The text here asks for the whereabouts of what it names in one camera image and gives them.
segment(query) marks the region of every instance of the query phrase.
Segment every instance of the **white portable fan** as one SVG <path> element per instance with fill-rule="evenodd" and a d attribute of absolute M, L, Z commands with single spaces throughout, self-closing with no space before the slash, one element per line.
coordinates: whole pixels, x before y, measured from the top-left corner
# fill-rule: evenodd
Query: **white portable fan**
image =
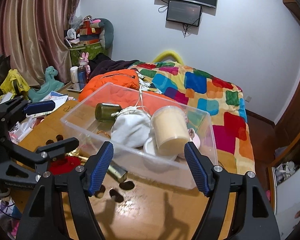
<path fill-rule="evenodd" d="M 69 29 L 68 32 L 67 32 L 67 35 L 68 35 L 68 39 L 69 40 L 73 40 L 76 38 L 75 36 L 75 29 Z"/>

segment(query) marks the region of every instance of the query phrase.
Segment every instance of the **bed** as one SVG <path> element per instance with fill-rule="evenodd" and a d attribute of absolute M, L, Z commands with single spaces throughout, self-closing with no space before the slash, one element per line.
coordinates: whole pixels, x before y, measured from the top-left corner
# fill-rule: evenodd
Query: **bed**
<path fill-rule="evenodd" d="M 177 62 L 135 62 L 138 70 L 164 95 L 211 115 L 218 153 L 235 158 L 237 173 L 255 171 L 243 93 L 240 87 Z"/>

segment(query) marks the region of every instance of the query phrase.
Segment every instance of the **drawstring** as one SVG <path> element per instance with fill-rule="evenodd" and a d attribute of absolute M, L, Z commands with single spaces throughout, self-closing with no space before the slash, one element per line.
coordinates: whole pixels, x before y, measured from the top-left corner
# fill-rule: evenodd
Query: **drawstring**
<path fill-rule="evenodd" d="M 138 98 L 137 103 L 136 103 L 134 106 L 129 106 L 129 107 L 127 107 L 127 108 L 121 110 L 120 112 L 113 113 L 113 114 L 111 114 L 111 116 L 112 116 L 112 117 L 114 117 L 114 116 L 117 116 L 117 117 L 118 117 L 119 115 L 122 115 L 122 114 L 125 114 L 125 113 L 128 113 L 128 114 L 134 114 L 135 112 L 140 112 L 140 110 L 138 110 L 138 108 L 142 108 L 142 109 L 143 109 L 142 112 L 144 112 L 145 114 L 147 114 L 147 116 L 148 116 L 149 118 L 151 118 L 151 115 L 148 113 L 148 112 L 150 112 L 149 109 L 148 109 L 148 107 L 146 107 L 146 106 L 143 105 L 143 98 L 142 98 L 142 90 L 141 90 L 141 86 L 140 86 L 140 88 L 139 88 L 139 98 Z"/>

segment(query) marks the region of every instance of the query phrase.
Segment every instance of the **green storage box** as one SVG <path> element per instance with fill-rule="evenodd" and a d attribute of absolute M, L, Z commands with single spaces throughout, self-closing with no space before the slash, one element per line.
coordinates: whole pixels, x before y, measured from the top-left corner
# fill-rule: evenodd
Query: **green storage box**
<path fill-rule="evenodd" d="M 86 46 L 77 46 L 74 48 L 69 48 L 70 56 L 71 56 L 71 64 L 73 66 L 79 66 L 79 57 L 81 57 L 82 53 L 89 53 L 88 59 L 94 59 L 96 55 L 99 53 L 103 53 L 107 55 L 107 50 L 105 50 L 101 43 L 90 44 Z"/>

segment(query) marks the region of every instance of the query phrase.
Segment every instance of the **silver screw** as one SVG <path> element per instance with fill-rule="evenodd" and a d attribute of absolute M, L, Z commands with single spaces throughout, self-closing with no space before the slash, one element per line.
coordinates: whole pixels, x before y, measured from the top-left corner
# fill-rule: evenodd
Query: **silver screw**
<path fill-rule="evenodd" d="M 47 156 L 48 156 L 48 154 L 47 154 L 46 152 L 42 152 L 42 153 L 41 153 L 41 157 L 42 157 L 42 158 L 46 158 Z"/>
<path fill-rule="evenodd" d="M 77 172 L 81 172 L 81 171 L 84 170 L 84 167 L 83 167 L 82 165 L 79 165 L 79 166 L 76 166 L 75 170 L 76 170 Z"/>
<path fill-rule="evenodd" d="M 41 178 L 41 175 L 37 174 L 37 175 L 35 176 L 35 181 L 38 182 L 40 178 Z"/>
<path fill-rule="evenodd" d="M 42 173 L 42 176 L 44 177 L 44 178 L 47 178 L 47 177 L 49 177 L 50 176 L 50 171 L 45 171 L 44 173 Z"/>
<path fill-rule="evenodd" d="M 254 172 L 252 171 L 248 171 L 248 174 L 247 174 L 250 178 L 254 178 L 256 175 Z"/>
<path fill-rule="evenodd" d="M 221 172 L 221 171 L 223 170 L 223 168 L 222 168 L 220 165 L 214 166 L 213 169 L 214 169 L 216 172 Z"/>

